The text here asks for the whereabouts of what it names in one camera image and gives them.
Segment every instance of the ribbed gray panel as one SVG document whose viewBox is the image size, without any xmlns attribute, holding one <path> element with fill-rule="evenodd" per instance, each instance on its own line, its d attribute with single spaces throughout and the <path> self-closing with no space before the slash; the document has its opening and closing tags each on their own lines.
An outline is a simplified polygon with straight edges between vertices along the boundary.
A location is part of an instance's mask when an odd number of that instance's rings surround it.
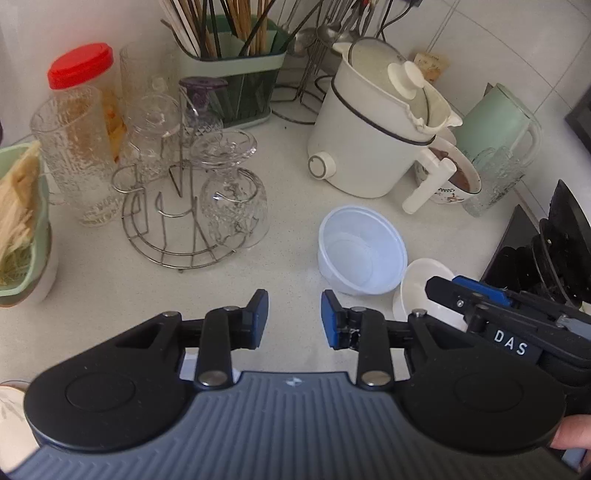
<svg viewBox="0 0 591 480">
<path fill-rule="evenodd" d="M 389 395 L 360 390 L 345 373 L 257 372 L 244 372 L 229 390 L 199 394 L 179 424 L 141 447 L 80 455 L 44 446 L 10 474 L 13 480 L 574 477 L 543 449 L 498 458 L 442 447 L 414 430 Z"/>
</svg>

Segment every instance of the metal screw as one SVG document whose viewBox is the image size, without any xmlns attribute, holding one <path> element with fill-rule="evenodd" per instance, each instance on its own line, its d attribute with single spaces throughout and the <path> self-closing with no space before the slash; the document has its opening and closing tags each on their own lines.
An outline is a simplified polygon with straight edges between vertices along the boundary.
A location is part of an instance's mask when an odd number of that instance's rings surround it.
<svg viewBox="0 0 591 480">
<path fill-rule="evenodd" d="M 361 375 L 361 381 L 370 387 L 383 387 L 392 377 L 382 370 L 370 370 Z"/>
<path fill-rule="evenodd" d="M 228 380 L 228 376 L 221 370 L 208 370 L 199 375 L 199 383 L 206 387 L 219 387 Z"/>
</svg>

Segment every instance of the lid knob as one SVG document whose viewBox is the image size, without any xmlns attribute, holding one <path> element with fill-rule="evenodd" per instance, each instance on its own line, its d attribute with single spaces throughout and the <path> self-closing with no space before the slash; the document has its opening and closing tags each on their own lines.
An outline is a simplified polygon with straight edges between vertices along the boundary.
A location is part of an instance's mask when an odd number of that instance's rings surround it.
<svg viewBox="0 0 591 480">
<path fill-rule="evenodd" d="M 425 78 L 421 69 L 411 61 L 388 65 L 388 77 L 397 92 L 408 100 L 412 100 L 417 94 L 417 90 L 425 86 Z"/>
</svg>

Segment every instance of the hand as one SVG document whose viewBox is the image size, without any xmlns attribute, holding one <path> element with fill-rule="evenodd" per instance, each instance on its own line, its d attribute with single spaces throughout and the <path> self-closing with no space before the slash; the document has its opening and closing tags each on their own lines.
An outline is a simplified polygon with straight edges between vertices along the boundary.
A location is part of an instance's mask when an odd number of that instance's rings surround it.
<svg viewBox="0 0 591 480">
<path fill-rule="evenodd" d="M 558 450 L 585 448 L 581 468 L 591 463 L 591 415 L 572 415 L 562 419 L 550 445 Z"/>
</svg>

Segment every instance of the green utensil holder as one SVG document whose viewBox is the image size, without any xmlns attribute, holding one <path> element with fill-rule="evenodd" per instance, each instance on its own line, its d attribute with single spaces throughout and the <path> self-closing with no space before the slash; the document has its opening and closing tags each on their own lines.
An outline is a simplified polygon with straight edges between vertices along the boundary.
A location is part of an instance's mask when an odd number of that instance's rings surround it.
<svg viewBox="0 0 591 480">
<path fill-rule="evenodd" d="M 256 17 L 251 20 L 254 25 Z M 216 15 L 216 23 L 222 58 L 198 59 L 181 47 L 180 78 L 200 76 L 225 79 L 228 87 L 210 94 L 211 103 L 222 117 L 224 127 L 245 128 L 260 124 L 271 116 L 271 96 L 285 59 L 285 52 L 280 53 L 279 49 L 288 34 L 269 20 L 269 53 L 238 57 L 244 41 L 232 35 L 224 15 Z"/>
</svg>

